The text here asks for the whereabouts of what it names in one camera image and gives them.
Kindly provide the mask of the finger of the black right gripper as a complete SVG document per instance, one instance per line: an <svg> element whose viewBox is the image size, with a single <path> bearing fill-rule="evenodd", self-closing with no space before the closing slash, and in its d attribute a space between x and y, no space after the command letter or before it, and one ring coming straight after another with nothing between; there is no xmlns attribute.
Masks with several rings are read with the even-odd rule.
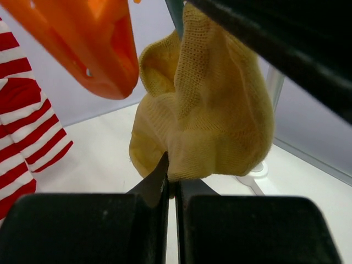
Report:
<svg viewBox="0 0 352 264"><path fill-rule="evenodd" d="M351 122L351 1L193 1L193 5Z"/></svg>

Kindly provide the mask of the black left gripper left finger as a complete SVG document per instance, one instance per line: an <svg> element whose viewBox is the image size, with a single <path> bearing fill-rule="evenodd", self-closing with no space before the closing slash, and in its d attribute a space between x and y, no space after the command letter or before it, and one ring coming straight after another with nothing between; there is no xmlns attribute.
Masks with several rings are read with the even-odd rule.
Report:
<svg viewBox="0 0 352 264"><path fill-rule="evenodd" d="M168 156L125 194L31 194L1 226L1 263L165 263Z"/></svg>

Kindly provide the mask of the teal clothes peg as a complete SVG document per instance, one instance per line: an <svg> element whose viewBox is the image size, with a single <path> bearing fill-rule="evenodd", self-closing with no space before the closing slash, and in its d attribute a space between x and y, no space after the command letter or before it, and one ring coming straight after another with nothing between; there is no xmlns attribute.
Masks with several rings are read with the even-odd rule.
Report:
<svg viewBox="0 0 352 264"><path fill-rule="evenodd" d="M172 18L175 29L182 39L184 26L183 26L183 8L186 3L184 0L165 0L170 17Z"/></svg>

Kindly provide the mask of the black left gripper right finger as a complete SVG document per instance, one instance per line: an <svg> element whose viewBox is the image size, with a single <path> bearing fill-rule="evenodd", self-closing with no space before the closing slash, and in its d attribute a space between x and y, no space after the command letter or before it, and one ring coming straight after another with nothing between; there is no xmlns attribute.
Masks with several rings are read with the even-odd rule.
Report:
<svg viewBox="0 0 352 264"><path fill-rule="evenodd" d="M180 263L341 263L319 208L297 196L222 196L175 186Z"/></svg>

